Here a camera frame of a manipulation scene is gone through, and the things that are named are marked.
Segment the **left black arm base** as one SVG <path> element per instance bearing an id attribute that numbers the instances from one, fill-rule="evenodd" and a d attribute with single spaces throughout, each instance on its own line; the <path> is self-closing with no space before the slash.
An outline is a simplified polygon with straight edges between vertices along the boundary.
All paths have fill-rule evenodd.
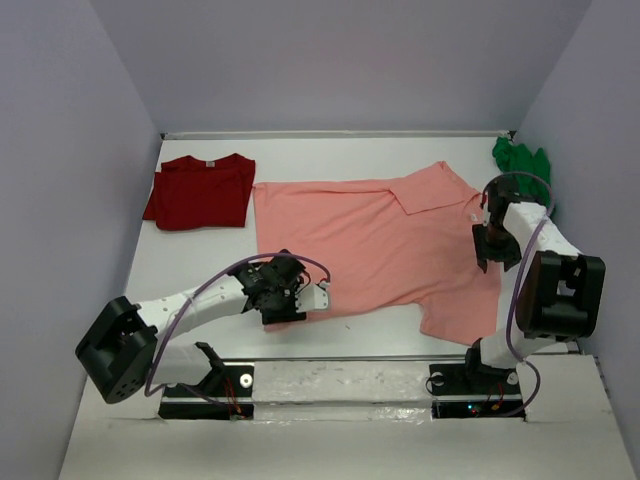
<path id="1" fill-rule="evenodd" d="M 225 362 L 206 342 L 196 342 L 206 374 L 196 384 L 165 387 L 158 415 L 164 420 L 252 420 L 255 364 Z"/>

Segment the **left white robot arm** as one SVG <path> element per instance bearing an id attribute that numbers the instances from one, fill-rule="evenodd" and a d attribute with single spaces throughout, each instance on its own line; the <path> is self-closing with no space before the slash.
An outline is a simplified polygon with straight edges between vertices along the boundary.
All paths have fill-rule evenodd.
<path id="1" fill-rule="evenodd" d="M 102 400 L 121 403 L 184 385 L 215 392 L 228 376 L 210 343 L 177 338 L 215 320 L 257 312 L 263 325 L 306 319 L 314 308 L 307 260 L 287 250 L 238 261 L 202 285 L 155 300 L 110 300 L 75 348 Z"/>

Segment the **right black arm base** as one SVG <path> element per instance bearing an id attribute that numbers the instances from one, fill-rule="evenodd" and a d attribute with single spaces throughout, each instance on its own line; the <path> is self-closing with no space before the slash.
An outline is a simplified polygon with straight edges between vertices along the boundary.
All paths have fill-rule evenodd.
<path id="1" fill-rule="evenodd" d="M 484 365 L 479 340 L 462 362 L 431 364 L 425 389 L 436 420 L 526 417 L 516 370 Z"/>

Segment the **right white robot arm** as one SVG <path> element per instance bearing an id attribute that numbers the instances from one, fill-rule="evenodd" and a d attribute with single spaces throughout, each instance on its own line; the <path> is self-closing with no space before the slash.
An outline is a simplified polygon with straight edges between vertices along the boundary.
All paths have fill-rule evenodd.
<path id="1" fill-rule="evenodd" d="M 520 172 L 503 173 L 484 187 L 483 220 L 472 227 L 477 264 L 517 270 L 505 327 L 467 350 L 462 384 L 482 392 L 517 364 L 556 343 L 595 330 L 606 266 L 583 254 L 552 222 L 552 201 L 526 195 Z"/>

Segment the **pink polo shirt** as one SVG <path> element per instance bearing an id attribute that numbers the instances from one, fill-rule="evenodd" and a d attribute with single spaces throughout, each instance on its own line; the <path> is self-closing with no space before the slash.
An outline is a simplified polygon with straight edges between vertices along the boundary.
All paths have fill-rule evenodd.
<path id="1" fill-rule="evenodd" d="M 470 345 L 496 330 L 497 267 L 482 270 L 472 227 L 480 193 L 445 162 L 394 179 L 264 182 L 253 191 L 259 252 L 287 249 L 331 273 L 320 321 L 408 304 L 420 331 Z"/>

